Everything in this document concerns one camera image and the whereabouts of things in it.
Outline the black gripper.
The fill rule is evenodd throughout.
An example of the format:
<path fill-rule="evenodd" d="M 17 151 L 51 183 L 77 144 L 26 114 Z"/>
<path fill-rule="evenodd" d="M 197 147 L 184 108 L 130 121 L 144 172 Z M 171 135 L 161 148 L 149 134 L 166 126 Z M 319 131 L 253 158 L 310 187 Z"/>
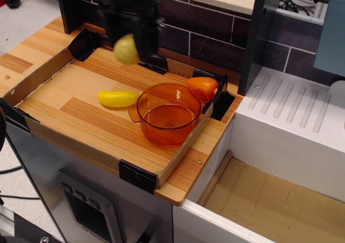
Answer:
<path fill-rule="evenodd" d="M 111 45 L 124 36 L 121 18 L 133 17 L 135 46 L 141 61 L 158 51 L 161 18 L 158 0 L 94 0 L 104 15 Z"/>

